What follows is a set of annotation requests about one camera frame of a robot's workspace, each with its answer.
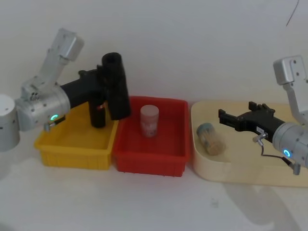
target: white table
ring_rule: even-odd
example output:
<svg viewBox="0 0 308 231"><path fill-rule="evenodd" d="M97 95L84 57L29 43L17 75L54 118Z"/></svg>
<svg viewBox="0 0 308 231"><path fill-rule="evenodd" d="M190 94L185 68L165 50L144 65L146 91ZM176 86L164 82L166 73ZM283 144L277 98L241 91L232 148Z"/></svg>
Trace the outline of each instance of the white table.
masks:
<svg viewBox="0 0 308 231"><path fill-rule="evenodd" d="M38 132L0 154L0 231L308 230L308 189L44 167Z"/></svg>

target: beige tray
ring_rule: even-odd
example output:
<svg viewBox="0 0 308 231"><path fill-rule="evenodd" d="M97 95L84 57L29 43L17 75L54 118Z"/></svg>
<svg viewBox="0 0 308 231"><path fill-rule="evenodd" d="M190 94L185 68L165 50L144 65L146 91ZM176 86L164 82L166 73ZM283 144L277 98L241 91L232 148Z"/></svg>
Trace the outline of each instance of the beige tray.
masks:
<svg viewBox="0 0 308 231"><path fill-rule="evenodd" d="M289 105L268 103L276 110L275 116L283 121L295 122L291 116ZM248 102L202 101L192 106L193 136L193 168L204 179L221 182L237 182L273 186L308 186L308 169L302 167L299 176L280 159L261 156L261 148L252 142L256 134L243 131L219 123L218 109L231 115L240 115L248 110ZM206 154L196 134L202 123L211 123L222 135L227 149L224 154L210 156ZM264 141L264 154L282 155L272 144Z"/></svg>

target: white wall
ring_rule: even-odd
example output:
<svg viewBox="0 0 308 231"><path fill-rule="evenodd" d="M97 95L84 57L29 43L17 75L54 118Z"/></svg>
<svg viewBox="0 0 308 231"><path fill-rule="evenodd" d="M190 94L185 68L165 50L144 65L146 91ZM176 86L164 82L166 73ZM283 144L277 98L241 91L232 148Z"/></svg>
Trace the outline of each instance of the white wall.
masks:
<svg viewBox="0 0 308 231"><path fill-rule="evenodd" d="M60 83L102 55L123 55L132 95L286 102L274 60L308 66L308 2L296 0L10 0L0 5L0 92L19 97L58 28L85 40Z"/></svg>

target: blue led light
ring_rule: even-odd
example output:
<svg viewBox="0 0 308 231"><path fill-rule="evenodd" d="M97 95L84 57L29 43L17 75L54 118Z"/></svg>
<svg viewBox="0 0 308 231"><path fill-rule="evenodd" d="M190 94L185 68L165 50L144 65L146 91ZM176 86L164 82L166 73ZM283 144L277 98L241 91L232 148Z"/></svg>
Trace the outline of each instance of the blue led light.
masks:
<svg viewBox="0 0 308 231"><path fill-rule="evenodd" d="M287 157L291 157L292 156L291 152L286 150L286 149L284 149L283 154L285 154Z"/></svg>
<svg viewBox="0 0 308 231"><path fill-rule="evenodd" d="M50 120L55 120L56 118L58 118L58 115L53 115Z"/></svg>

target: yellow plastic tray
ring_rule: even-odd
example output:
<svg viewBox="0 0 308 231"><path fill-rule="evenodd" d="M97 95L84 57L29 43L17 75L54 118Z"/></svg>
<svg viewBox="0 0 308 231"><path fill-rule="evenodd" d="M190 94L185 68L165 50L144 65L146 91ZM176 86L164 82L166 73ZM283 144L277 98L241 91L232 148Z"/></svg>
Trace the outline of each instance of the yellow plastic tray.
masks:
<svg viewBox="0 0 308 231"><path fill-rule="evenodd" d="M43 164L107 170L118 121L112 121L106 114L106 126L93 128L88 103L84 103L72 109L66 120L50 132L43 131L34 144L41 152Z"/></svg>
<svg viewBox="0 0 308 231"><path fill-rule="evenodd" d="M277 118L295 122L289 105L269 103L268 106L276 110ZM221 182L308 187L307 168L302 167L300 175L295 176L282 160L261 156L260 146L252 141L256 134L238 132L219 123L220 108L235 116L249 111L248 102L201 101L192 106L193 168L199 176ZM224 138L227 148L223 154L210 156L201 145L196 130L206 122ZM265 154L282 155L270 142L264 141L264 145Z"/></svg>

